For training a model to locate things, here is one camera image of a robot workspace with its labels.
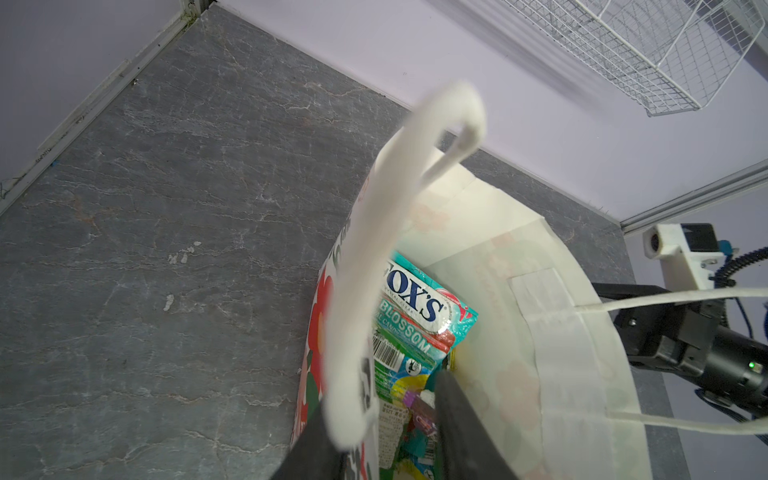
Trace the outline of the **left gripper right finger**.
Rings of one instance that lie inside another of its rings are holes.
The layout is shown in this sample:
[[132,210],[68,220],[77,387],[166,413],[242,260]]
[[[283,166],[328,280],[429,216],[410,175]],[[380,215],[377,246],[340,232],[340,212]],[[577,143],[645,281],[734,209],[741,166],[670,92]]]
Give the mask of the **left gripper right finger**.
[[517,480],[451,372],[437,373],[435,395],[442,478]]

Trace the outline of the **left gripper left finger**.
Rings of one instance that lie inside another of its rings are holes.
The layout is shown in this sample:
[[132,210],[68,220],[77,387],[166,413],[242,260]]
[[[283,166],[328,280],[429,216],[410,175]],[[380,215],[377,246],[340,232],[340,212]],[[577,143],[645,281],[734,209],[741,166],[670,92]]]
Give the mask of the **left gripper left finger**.
[[328,435],[323,404],[309,418],[271,480],[332,480],[342,478],[343,454]]

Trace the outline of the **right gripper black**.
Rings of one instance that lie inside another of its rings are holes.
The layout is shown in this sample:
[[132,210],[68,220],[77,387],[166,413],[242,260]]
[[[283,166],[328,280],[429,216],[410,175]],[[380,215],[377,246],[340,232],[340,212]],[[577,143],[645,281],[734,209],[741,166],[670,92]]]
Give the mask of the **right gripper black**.
[[613,319],[629,363],[674,374],[720,411],[767,412],[767,346],[724,325],[725,301],[623,307]]

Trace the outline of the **white floral paper bag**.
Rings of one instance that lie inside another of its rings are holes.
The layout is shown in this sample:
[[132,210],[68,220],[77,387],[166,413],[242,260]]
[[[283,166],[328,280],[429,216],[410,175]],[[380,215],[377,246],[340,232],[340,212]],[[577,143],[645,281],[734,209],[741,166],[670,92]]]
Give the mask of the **white floral paper bag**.
[[291,448],[323,404],[342,478],[379,477],[374,309],[398,252],[478,310],[451,373],[518,479],[647,479],[650,426],[613,417],[642,413],[610,312],[540,215],[463,166],[485,133],[457,81],[379,152],[320,270]]

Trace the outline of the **teal Fox's mint bag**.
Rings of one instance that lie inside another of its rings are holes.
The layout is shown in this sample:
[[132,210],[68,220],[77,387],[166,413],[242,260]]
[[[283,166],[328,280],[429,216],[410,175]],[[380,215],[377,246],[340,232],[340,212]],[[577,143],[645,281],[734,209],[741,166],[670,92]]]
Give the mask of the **teal Fox's mint bag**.
[[384,272],[377,327],[433,369],[468,335],[478,313],[398,252]]

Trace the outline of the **green candy bag back side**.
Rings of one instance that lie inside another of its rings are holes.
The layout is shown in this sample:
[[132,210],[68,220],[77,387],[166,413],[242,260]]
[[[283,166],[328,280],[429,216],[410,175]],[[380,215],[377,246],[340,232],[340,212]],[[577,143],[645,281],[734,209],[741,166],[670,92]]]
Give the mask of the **green candy bag back side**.
[[402,402],[407,391],[423,390],[438,366],[380,329],[374,330],[372,346],[376,391],[390,404]]

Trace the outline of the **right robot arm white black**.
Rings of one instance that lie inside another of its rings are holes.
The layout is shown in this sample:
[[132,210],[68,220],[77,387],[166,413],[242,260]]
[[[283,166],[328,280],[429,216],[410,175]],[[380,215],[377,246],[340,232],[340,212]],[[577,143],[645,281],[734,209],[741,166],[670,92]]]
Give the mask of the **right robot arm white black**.
[[726,302],[764,297],[764,288],[740,288],[733,276],[766,260],[761,248],[728,260],[705,275],[713,286],[672,292],[658,286],[596,283],[629,363],[671,373],[696,388],[697,397],[732,418],[712,424],[671,417],[615,413],[614,419],[700,433],[767,439],[767,346],[725,326]]

